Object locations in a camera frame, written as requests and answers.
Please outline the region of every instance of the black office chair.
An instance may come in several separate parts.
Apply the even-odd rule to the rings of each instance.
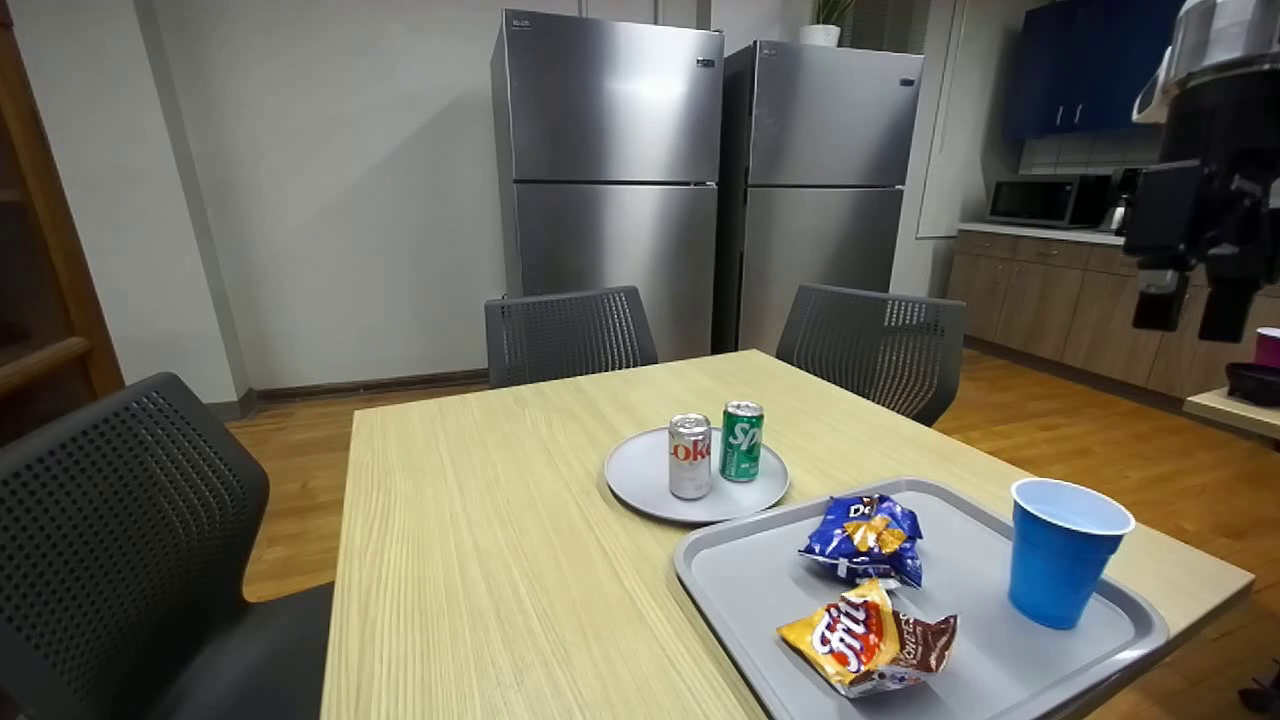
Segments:
[[[958,390],[962,306],[799,283],[781,362],[935,426]]]
[[[238,598],[263,503],[263,468],[177,377],[0,449],[5,706],[37,720],[319,716],[331,588]]]
[[[509,297],[482,306],[486,385],[536,385],[655,364],[635,288]]]

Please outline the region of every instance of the refrigerator door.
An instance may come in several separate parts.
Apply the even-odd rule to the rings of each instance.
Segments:
[[[897,187],[752,187],[741,349],[776,352],[799,283],[888,288]]]
[[[511,180],[711,183],[719,33],[509,13]]]
[[[918,55],[752,46],[752,183],[903,183]]]
[[[714,187],[514,183],[511,201],[521,293],[635,283],[662,362],[711,349]]]

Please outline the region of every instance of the chip bag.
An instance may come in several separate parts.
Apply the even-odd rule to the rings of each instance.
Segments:
[[[841,696],[900,691],[943,669],[956,617],[900,617],[881,579],[841,594],[831,603],[781,630]]]
[[[897,579],[924,583],[924,541],[910,508],[893,498],[831,498],[823,519],[807,531],[799,555],[829,566],[841,579]]]

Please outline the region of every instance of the cup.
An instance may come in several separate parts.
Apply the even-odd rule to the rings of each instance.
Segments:
[[[1048,476],[1015,481],[1011,607],[1056,634],[1074,630],[1096,579],[1132,529],[1132,514],[1104,492]]]
[[[1253,331],[1253,364],[1280,368],[1280,329]]]

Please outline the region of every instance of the cabinet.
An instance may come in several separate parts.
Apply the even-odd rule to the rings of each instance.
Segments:
[[[1171,42],[1178,0],[1056,0],[1025,18],[1002,131],[1127,130],[1132,97]]]
[[[117,352],[0,6],[0,443],[110,390]]]
[[[1253,336],[1198,340],[1205,274],[1187,283],[1175,331],[1132,329],[1135,293],[1135,260],[1110,245],[976,231],[958,231],[943,279],[943,297],[969,306],[969,336],[1160,398],[1221,390],[1233,362],[1253,362]],[[1260,325],[1280,325],[1280,288],[1253,302],[1246,329]]]

